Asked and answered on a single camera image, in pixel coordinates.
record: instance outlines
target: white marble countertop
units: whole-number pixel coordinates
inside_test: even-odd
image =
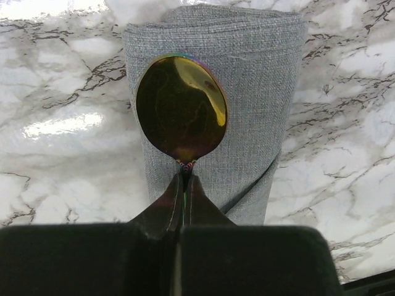
[[[193,0],[0,0],[0,225],[148,205],[121,32]],[[352,281],[395,268],[395,2],[210,0],[309,20],[267,224],[304,224]]]

